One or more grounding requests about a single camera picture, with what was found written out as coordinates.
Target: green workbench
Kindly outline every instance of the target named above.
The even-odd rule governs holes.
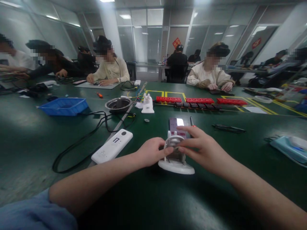
[[[149,82],[145,88],[153,99],[162,96],[162,93],[165,96],[165,92],[167,96],[181,98],[220,97],[183,84]],[[95,92],[103,94],[104,99],[99,99]],[[242,92],[242,88],[234,88],[233,92],[237,97],[252,98]],[[119,86],[113,90],[96,90],[61,85],[51,93],[87,98],[92,111],[106,111],[104,104],[107,100],[127,95],[120,91]],[[94,116],[49,117],[35,107],[43,103],[43,99],[24,99],[16,94],[1,97],[0,105],[5,108],[0,112],[1,205],[31,197],[68,176],[69,173],[61,175],[52,172],[55,157],[94,129],[98,122]],[[250,113],[243,107],[227,107],[233,111],[211,112],[169,105],[155,105],[154,114],[142,114],[140,109],[133,107],[131,112],[136,113],[136,120],[128,127],[133,138],[119,156],[136,151],[152,137],[166,139],[169,118],[182,118],[185,125],[190,125],[192,116],[194,124],[213,136],[233,158],[307,210],[306,169],[290,161],[264,140],[276,134],[307,139],[307,121],[303,115],[278,104],[265,107],[279,115]],[[112,118],[108,124],[114,128],[118,122],[117,118]],[[212,124],[235,126],[247,132],[235,134],[215,130]],[[108,137],[109,133],[101,127],[63,159],[60,169],[74,165]],[[193,160],[187,158],[187,162],[195,168],[194,175],[171,173],[156,164],[127,176],[79,218],[80,229],[261,228],[230,184],[205,171]],[[86,168],[89,163],[90,160],[73,172]]]

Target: white paper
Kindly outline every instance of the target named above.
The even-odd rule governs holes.
[[[267,112],[263,111],[262,109],[258,108],[258,107],[244,107],[244,109],[247,109],[250,112],[255,112],[255,113],[264,113],[267,114]]]
[[[20,97],[22,97],[22,98],[30,98],[30,97],[28,97],[26,95],[21,95]]]
[[[143,103],[137,102],[137,104],[135,105],[135,107],[142,109],[143,108]]]

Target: hand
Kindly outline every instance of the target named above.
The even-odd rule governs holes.
[[[62,69],[61,71],[57,72],[55,74],[56,77],[60,76],[60,77],[64,77],[67,78],[67,71],[65,69]]]
[[[89,83],[94,84],[94,75],[93,75],[92,73],[90,73],[90,74],[87,76],[86,80],[87,80]]]
[[[112,85],[114,83],[118,82],[117,78],[114,79],[107,79],[107,80],[101,80],[99,82],[99,85],[106,86],[106,85]]]
[[[133,154],[143,167],[149,167],[173,152],[173,147],[168,147],[159,151],[159,147],[164,146],[164,144],[165,140],[160,137],[155,137],[146,141],[140,149]]]
[[[208,85],[208,89],[209,90],[215,90],[215,89],[217,89],[218,87],[217,87],[217,85],[216,84],[210,84],[210,85]]]
[[[178,126],[177,129],[187,131],[194,137],[181,141],[178,146],[182,147],[178,150],[188,155],[209,172],[223,177],[230,172],[227,169],[231,165],[235,165],[234,162],[236,161],[211,136],[207,135],[198,127]]]
[[[221,88],[221,90],[224,91],[231,91],[233,87],[233,83],[232,82],[227,82],[223,85],[223,87]]]

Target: white pillar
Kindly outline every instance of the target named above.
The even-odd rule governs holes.
[[[100,17],[106,38],[111,40],[116,55],[120,58],[123,58],[122,46],[121,46],[121,41],[119,39],[119,33],[116,21],[115,3],[114,2],[103,3],[97,0],[97,4],[99,7]]]

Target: white remote control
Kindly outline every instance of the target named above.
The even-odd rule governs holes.
[[[127,130],[119,130],[91,157],[97,164],[113,160],[132,139],[133,134]]]

